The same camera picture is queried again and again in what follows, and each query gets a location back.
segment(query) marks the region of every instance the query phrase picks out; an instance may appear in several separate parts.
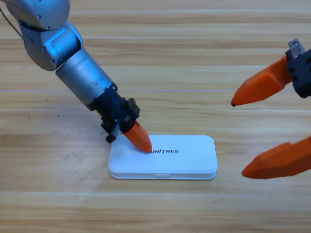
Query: wood grain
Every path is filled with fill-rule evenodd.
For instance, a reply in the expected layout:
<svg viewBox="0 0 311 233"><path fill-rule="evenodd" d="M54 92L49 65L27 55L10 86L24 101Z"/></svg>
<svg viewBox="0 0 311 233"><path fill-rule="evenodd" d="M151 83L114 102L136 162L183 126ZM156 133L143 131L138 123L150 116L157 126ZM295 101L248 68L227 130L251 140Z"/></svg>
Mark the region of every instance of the wood grain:
<svg viewBox="0 0 311 233"><path fill-rule="evenodd" d="M72 0L69 19L150 134L213 137L218 174L113 179L98 114L0 20L1 233L311 232L310 171L241 175L259 153L310 135L309 99L289 84L264 102L230 104L288 41L311 47L309 0Z"/></svg>

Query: white plastic case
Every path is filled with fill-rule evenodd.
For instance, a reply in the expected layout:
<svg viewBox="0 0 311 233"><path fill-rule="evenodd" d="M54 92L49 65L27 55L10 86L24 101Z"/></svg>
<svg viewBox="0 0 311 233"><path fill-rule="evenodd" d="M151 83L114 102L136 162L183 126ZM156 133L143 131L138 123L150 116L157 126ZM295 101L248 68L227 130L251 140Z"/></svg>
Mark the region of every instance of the white plastic case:
<svg viewBox="0 0 311 233"><path fill-rule="evenodd" d="M124 136L112 143L109 170L116 179L209 180L216 176L214 140L206 135L150 135L152 153Z"/></svg>

